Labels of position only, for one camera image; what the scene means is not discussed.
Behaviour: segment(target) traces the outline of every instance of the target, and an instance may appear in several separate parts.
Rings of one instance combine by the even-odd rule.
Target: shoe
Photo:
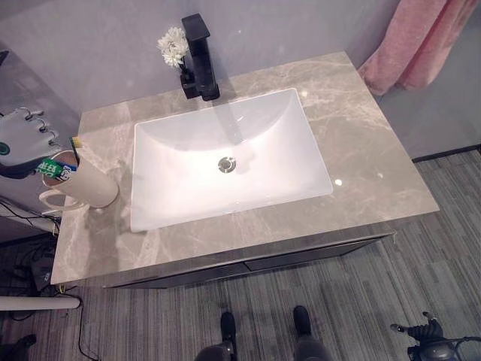
[[[222,341],[232,343],[231,360],[237,359],[237,345],[235,344],[235,319],[230,312],[224,312],[220,317],[220,332],[222,333]]]
[[[294,311],[294,325],[295,330],[298,332],[298,337],[303,335],[310,335],[310,320],[309,312],[307,312],[304,306],[295,306]]]

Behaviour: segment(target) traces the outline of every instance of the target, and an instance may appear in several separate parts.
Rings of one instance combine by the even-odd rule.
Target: faucet handle
[[[186,30],[187,41],[197,41],[210,36],[209,29],[205,25],[200,14],[193,14],[182,19],[182,25]]]

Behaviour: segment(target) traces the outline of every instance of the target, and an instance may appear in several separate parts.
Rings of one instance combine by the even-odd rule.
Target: sink drain
[[[235,159],[231,156],[225,156],[219,161],[217,165],[219,166],[219,170],[222,173],[230,173],[235,169],[236,162]]]

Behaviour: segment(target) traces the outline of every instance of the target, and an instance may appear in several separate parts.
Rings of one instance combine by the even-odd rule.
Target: robotic hand
[[[41,160],[60,151],[57,133],[27,108],[0,117],[0,175],[21,179],[31,174]]]
[[[396,323],[391,329],[396,332],[407,333],[419,342],[419,345],[407,348],[411,361],[461,361],[457,350],[465,341],[481,341],[479,337],[464,337],[448,339],[443,337],[443,328],[429,312],[422,313],[428,318],[428,323],[419,326],[401,326]]]

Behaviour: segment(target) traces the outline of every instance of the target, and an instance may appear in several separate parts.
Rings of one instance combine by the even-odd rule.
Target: undermount sink
[[[134,232],[330,193],[295,89],[135,126]]]

